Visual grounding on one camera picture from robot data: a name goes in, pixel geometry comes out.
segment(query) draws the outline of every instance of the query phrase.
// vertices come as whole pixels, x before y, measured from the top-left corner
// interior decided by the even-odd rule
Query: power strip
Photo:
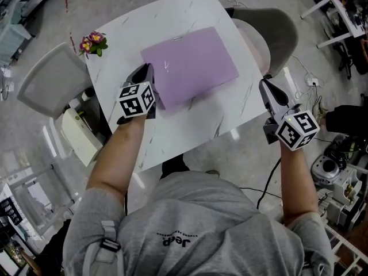
[[[306,80],[306,83],[307,83],[308,86],[319,86],[318,79],[316,79],[316,78],[312,78],[312,79],[308,78]]]

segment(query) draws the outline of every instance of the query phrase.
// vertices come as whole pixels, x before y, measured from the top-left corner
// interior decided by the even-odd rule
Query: potted plant
[[[106,34],[92,32],[87,37],[83,37],[79,45],[80,54],[97,54],[102,56],[102,50],[108,48]]]

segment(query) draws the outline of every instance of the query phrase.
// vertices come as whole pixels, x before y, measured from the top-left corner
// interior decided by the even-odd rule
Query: buckle
[[[99,246],[112,252],[117,252],[121,249],[120,244],[108,238],[104,238]]]

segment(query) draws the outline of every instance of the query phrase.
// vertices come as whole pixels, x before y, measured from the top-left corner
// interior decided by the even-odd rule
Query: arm
[[[146,116],[135,117],[117,128],[97,159],[87,189],[104,189],[121,204],[124,203],[142,142]]]
[[[318,213],[318,199],[312,176],[301,149],[290,151],[281,145],[281,190],[285,225],[306,213]]]
[[[27,255],[24,252],[24,250],[19,249],[19,252],[20,252],[21,256],[24,258],[24,260],[26,261],[26,263],[32,268],[33,272],[37,276],[42,276],[41,268],[36,264],[36,262],[29,255]]]
[[[368,55],[367,55],[366,47],[365,47],[366,43],[367,43],[366,40],[361,39],[361,46],[362,46],[363,56],[364,56],[364,59],[365,59],[366,63],[368,63]]]

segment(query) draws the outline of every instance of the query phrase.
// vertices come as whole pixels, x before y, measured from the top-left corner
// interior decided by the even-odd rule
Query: table leg
[[[66,205],[62,206],[60,209],[57,210],[57,212],[55,213],[55,215],[51,218],[51,220],[49,220],[49,222],[47,222],[40,230],[39,233],[41,235],[43,235],[55,222],[57,219],[61,218],[64,213],[71,207],[73,206],[73,204],[75,203],[75,201],[77,201],[79,199],[79,195],[76,195],[75,197],[73,197],[73,199],[67,203]]]
[[[313,11],[321,8],[323,5],[327,4],[330,0],[322,0],[321,2],[315,4],[311,9],[303,13],[300,18],[303,20],[306,16],[310,15]]]
[[[14,182],[13,184],[10,184],[9,187],[11,189],[16,189],[17,187],[19,187],[23,184],[26,184],[27,182],[31,181],[32,179],[37,178],[39,175],[42,175],[43,173],[46,173],[47,171],[52,170],[52,169],[53,169],[53,165],[50,164],[49,166],[45,167],[44,169],[42,169],[38,172],[35,172],[32,175],[24,177],[23,179],[21,179],[17,182]]]
[[[330,45],[330,44],[335,43],[335,42],[338,42],[338,41],[342,41],[342,40],[344,40],[346,38],[349,38],[349,37],[351,37],[351,33],[342,34],[339,37],[336,37],[336,38],[330,39],[330,40],[328,40],[326,42],[323,42],[321,44],[318,44],[317,45],[317,48],[325,47],[327,45]]]

